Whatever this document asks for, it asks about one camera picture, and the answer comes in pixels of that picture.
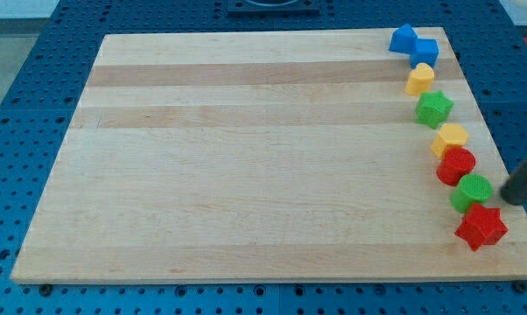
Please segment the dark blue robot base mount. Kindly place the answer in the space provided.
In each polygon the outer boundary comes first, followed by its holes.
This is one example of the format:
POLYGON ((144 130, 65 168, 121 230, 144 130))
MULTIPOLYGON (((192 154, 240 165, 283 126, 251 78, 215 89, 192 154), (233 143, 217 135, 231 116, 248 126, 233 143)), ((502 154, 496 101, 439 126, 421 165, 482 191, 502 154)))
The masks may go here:
POLYGON ((228 16, 320 13, 320 0, 226 0, 228 16))

